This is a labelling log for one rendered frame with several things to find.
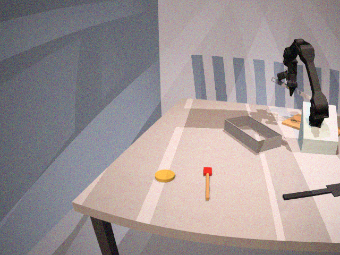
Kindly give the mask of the light brown wooden board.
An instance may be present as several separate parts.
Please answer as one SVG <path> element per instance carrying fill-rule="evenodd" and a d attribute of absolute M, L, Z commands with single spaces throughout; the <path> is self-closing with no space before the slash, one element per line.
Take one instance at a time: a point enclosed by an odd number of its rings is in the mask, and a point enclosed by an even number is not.
<path fill-rule="evenodd" d="M 287 125 L 294 129 L 300 130 L 300 123 L 301 123 L 301 114 L 296 114 L 291 118 L 286 119 L 282 122 L 283 125 Z M 338 136 L 340 135 L 340 127 L 338 127 Z"/>

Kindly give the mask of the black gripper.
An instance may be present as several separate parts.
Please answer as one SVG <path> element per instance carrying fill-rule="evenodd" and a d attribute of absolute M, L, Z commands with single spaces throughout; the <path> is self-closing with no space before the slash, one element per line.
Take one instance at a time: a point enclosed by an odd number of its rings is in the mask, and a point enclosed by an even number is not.
<path fill-rule="evenodd" d="M 297 76 L 297 70 L 290 70 L 290 69 L 287 70 L 287 77 L 288 77 L 287 86 L 290 89 L 290 96 L 292 96 L 295 88 L 298 87 L 298 84 L 296 82 L 297 81 L 296 76 Z"/>

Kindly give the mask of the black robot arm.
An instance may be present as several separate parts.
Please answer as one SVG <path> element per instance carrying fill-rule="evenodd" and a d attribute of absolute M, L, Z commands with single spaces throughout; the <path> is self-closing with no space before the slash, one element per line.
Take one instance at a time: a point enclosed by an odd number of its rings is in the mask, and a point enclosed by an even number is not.
<path fill-rule="evenodd" d="M 300 60 L 305 64 L 312 91 L 309 125 L 321 128 L 324 118 L 329 118 L 329 105 L 326 96 L 321 92 L 317 71 L 313 62 L 315 58 L 313 46 L 303 39 L 295 39 L 290 47 L 285 48 L 283 54 L 283 63 L 290 70 L 297 70 L 297 55 L 299 55 Z M 287 70 L 278 73 L 277 77 L 279 81 L 285 78 L 288 80 Z"/>

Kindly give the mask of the orange flat disc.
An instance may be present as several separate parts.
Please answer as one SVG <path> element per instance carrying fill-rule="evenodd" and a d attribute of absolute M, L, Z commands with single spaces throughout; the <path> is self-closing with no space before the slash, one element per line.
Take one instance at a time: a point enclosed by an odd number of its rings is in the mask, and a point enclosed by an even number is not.
<path fill-rule="evenodd" d="M 175 173 L 172 170 L 159 170 L 155 174 L 155 179 L 159 182 L 170 182 L 175 178 Z"/>

